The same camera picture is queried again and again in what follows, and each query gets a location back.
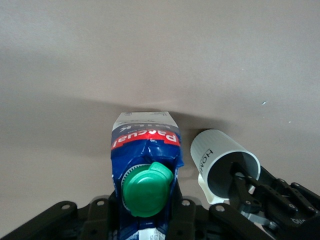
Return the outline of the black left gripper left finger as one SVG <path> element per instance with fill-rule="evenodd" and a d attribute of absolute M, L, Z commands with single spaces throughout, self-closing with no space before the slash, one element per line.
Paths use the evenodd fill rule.
<path fill-rule="evenodd" d="M 118 238 L 116 195 L 95 197 L 79 208 L 72 201 L 58 202 L 2 240 L 116 240 Z"/>

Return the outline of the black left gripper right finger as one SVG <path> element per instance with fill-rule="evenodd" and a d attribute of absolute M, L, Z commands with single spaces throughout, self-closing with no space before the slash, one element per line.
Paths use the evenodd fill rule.
<path fill-rule="evenodd" d="M 218 203 L 208 210 L 183 196 L 175 185 L 171 198 L 168 240 L 271 240 L 253 222 L 230 205 Z"/>

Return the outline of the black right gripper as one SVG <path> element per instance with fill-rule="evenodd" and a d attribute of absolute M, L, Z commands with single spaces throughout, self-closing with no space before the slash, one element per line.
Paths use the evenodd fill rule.
<path fill-rule="evenodd" d="M 261 168 L 258 179 L 234 162 L 230 170 L 230 205 L 257 228 L 254 240 L 318 240 L 320 209 L 282 178 Z"/>

